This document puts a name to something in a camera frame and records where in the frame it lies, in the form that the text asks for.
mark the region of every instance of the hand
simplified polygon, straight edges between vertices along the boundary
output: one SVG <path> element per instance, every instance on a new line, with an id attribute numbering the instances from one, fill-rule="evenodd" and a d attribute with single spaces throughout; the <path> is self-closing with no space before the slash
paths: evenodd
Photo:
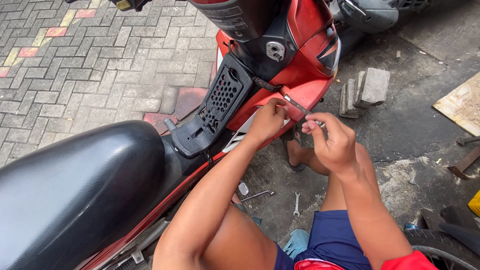
<path id="1" fill-rule="evenodd" d="M 282 128 L 283 120 L 287 117 L 285 104 L 284 100 L 271 98 L 265 106 L 258 109 L 243 140 L 253 141 L 260 146 L 275 136 Z"/>
<path id="2" fill-rule="evenodd" d="M 355 131 L 330 113 L 318 112 L 305 116 L 302 132 L 311 134 L 315 155 L 331 172 L 342 174 L 358 168 L 355 154 Z M 328 139 L 315 121 L 325 122 Z"/>

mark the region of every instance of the blue shorts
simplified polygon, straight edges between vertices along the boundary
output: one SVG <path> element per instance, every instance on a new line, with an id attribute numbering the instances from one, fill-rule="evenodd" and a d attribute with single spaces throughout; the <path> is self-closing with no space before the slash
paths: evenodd
<path id="1" fill-rule="evenodd" d="M 315 212 L 307 249 L 292 260 L 277 246 L 274 270 L 293 270 L 296 262 L 309 258 L 326 260 L 345 270 L 372 270 L 346 210 Z"/>

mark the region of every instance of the sandal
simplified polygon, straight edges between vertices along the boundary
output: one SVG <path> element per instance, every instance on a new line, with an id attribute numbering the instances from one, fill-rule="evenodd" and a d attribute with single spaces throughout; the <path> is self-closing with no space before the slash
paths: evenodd
<path id="1" fill-rule="evenodd" d="M 296 135 L 293 136 L 293 139 L 296 140 L 301 147 L 300 139 L 298 139 Z M 283 140 L 283 147 L 285 148 L 285 150 L 287 151 L 287 154 L 288 154 L 287 141 L 286 140 Z M 290 165 L 290 169 L 292 169 L 292 171 L 294 171 L 294 172 L 300 172 L 303 169 L 305 169 L 305 167 L 306 167 L 305 164 L 303 164 L 303 163 L 300 163 L 297 166 L 293 166 L 292 164 L 290 164 L 290 160 L 288 161 L 288 164 Z"/>

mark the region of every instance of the knee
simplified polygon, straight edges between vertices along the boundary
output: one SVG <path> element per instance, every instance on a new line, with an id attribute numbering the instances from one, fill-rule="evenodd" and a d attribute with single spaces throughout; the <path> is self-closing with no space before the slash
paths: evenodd
<path id="1" fill-rule="evenodd" d="M 357 155 L 357 161 L 360 163 L 371 161 L 367 149 L 359 143 L 355 143 L 355 154 Z"/>

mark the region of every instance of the warning sticker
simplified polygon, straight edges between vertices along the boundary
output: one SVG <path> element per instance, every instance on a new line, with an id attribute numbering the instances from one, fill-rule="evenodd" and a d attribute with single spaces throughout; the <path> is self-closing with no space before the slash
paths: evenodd
<path id="1" fill-rule="evenodd" d="M 228 19 L 228 20 L 217 20 L 217 19 L 211 19 L 214 24 L 218 26 L 218 28 L 224 29 L 224 30 L 241 30 L 248 28 L 247 24 L 243 21 L 242 18 L 233 18 L 233 19 Z"/>
<path id="2" fill-rule="evenodd" d="M 239 6 L 224 10 L 202 10 L 203 14 L 209 18 L 223 18 L 242 14 Z"/>

